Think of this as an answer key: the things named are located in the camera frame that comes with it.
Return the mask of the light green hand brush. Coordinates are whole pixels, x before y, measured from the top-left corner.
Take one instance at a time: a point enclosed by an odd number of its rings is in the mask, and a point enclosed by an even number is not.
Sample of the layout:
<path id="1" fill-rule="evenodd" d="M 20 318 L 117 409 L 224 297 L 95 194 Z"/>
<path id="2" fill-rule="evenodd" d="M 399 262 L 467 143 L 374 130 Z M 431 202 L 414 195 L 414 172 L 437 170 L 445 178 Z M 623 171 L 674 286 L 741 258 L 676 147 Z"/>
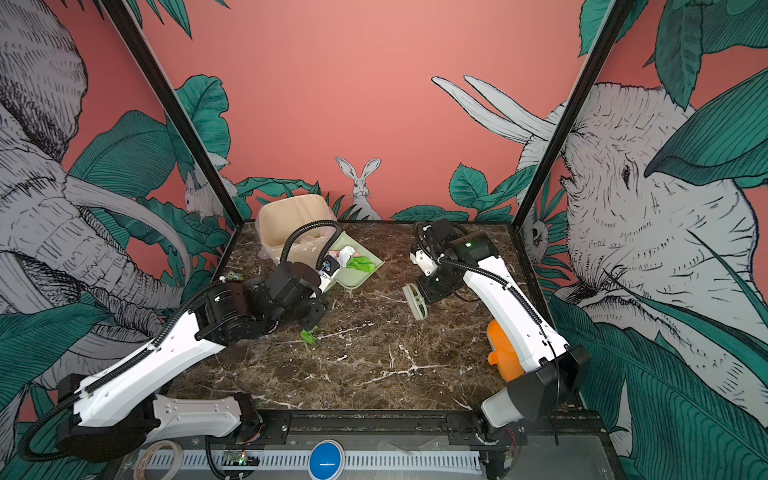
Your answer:
<path id="1" fill-rule="evenodd" d="M 428 316 L 428 309 L 418 287 L 413 283 L 407 283 L 402 290 L 414 318 L 418 321 L 425 320 Z"/>

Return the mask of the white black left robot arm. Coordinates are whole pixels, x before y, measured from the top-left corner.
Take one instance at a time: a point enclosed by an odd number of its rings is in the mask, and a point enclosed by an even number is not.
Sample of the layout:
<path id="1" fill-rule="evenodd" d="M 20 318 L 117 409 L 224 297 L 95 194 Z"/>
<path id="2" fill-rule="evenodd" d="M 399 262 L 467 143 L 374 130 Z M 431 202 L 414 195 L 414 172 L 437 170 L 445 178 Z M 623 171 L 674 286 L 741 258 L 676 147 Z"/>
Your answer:
<path id="1" fill-rule="evenodd" d="M 267 278 L 213 282 L 123 360 L 91 376 L 65 377 L 57 405 L 28 428 L 18 455 L 29 462 L 74 456 L 101 463 L 149 441 L 196 435 L 230 437 L 238 444 L 259 439 L 264 421 L 244 393 L 178 400 L 159 391 L 187 368 L 241 340 L 269 335 L 283 322 L 313 329 L 326 312 L 322 295 L 340 268 L 329 250 L 342 232 L 335 220 L 299 227 Z"/>

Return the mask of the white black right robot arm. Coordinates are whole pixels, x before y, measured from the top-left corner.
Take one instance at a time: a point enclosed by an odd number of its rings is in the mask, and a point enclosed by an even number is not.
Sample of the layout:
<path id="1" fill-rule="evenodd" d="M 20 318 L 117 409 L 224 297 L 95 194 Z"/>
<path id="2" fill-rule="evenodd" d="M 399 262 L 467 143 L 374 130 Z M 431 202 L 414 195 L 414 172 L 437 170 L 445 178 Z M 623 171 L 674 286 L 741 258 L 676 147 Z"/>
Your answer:
<path id="1" fill-rule="evenodd" d="M 488 362 L 505 385 L 481 404 L 490 427 L 537 420 L 576 395 L 590 354 L 543 318 L 485 233 L 440 219 L 415 223 L 414 236 L 410 259 L 422 272 L 416 287 L 424 302 L 436 303 L 467 287 L 492 316 Z"/>

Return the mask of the cream plastic trash bin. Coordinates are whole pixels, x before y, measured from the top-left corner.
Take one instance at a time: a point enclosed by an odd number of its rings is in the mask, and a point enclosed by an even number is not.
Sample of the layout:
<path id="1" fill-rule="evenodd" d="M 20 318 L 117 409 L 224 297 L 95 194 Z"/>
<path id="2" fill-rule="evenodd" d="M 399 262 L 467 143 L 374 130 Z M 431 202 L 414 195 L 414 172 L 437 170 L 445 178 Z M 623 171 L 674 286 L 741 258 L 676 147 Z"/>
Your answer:
<path id="1" fill-rule="evenodd" d="M 287 238 L 317 220 L 336 220 L 324 198 L 317 194 L 294 196 L 263 206 L 256 221 L 261 243 L 259 257 L 278 264 Z M 293 242 L 287 260 L 315 266 L 322 247 L 334 233 L 333 227 L 318 227 L 303 234 Z"/>

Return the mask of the light green plastic dustpan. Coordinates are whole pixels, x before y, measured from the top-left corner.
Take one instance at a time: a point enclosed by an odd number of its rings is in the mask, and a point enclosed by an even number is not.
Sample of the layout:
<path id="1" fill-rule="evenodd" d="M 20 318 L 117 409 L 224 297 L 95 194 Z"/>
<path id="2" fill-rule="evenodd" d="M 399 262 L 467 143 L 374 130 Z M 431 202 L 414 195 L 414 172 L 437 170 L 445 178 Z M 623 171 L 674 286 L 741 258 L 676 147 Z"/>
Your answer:
<path id="1" fill-rule="evenodd" d="M 342 233 L 328 254 L 339 268 L 331 275 L 332 284 L 354 290 L 366 282 L 384 261 L 346 233 Z"/>

